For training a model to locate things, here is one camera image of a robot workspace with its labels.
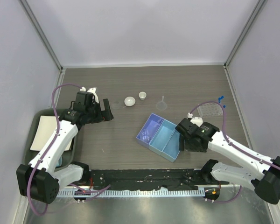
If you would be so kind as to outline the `blue compartment organizer tray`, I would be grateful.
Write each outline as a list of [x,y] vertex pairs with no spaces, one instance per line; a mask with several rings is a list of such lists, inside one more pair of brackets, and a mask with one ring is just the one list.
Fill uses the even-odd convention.
[[[157,132],[154,134],[152,139],[149,143],[146,143],[140,139],[140,132],[148,123],[149,120],[157,121],[162,119],[162,123],[158,128]],[[162,156],[163,158],[167,159],[170,162],[174,162],[180,151],[179,147],[179,136],[180,134],[175,129],[176,124],[164,119],[161,116],[158,116],[154,113],[151,113],[148,119],[146,120],[144,126],[141,128],[140,132],[138,133],[136,140],[137,142],[142,145],[143,147],[151,150],[152,152]]]

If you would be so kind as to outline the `small glass beaker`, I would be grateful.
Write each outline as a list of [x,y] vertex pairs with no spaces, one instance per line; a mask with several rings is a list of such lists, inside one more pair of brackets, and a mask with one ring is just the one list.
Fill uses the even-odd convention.
[[162,121],[162,119],[159,119],[157,121],[149,120],[140,132],[140,139],[146,143],[149,143],[154,134],[157,132],[158,128],[160,127]]

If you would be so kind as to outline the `clear test tube rack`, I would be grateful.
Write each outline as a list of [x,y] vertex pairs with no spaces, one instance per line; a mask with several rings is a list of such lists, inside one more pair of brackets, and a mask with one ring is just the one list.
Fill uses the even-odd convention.
[[199,106],[197,110],[201,118],[218,117],[223,115],[223,110],[217,103],[203,104]]

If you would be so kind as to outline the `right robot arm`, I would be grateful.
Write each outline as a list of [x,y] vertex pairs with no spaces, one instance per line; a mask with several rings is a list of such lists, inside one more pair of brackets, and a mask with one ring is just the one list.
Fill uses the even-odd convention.
[[217,160],[208,160],[201,169],[206,184],[229,182],[248,188],[270,204],[280,201],[280,156],[271,158],[257,153],[227,136],[208,122],[184,118],[177,126],[180,141],[190,152],[217,152],[235,162],[228,166]]

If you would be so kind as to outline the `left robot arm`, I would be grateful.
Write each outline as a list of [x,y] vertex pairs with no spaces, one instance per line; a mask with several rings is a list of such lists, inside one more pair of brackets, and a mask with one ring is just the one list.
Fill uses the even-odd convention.
[[42,150],[27,165],[21,164],[17,168],[17,182],[22,196],[50,204],[60,189],[75,182],[79,186],[89,183],[91,173],[85,163],[72,161],[58,171],[55,169],[66,147],[83,126],[114,118],[109,100],[105,98],[103,103],[102,110],[93,91],[77,93],[72,106],[55,119],[57,127]]

